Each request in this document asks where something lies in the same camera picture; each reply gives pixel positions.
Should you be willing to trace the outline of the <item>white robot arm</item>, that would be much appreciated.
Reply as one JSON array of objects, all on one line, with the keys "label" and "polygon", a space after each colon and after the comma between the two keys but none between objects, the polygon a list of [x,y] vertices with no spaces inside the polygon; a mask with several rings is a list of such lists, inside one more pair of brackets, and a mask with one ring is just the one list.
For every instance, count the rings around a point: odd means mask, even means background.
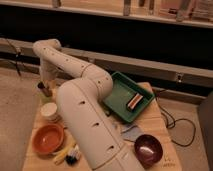
[{"label": "white robot arm", "polygon": [[35,42],[33,51],[41,60],[44,78],[53,66],[72,77],[58,88],[56,103],[91,170],[145,171],[100,106],[113,88],[110,74],[92,63],[62,53],[56,39]]}]

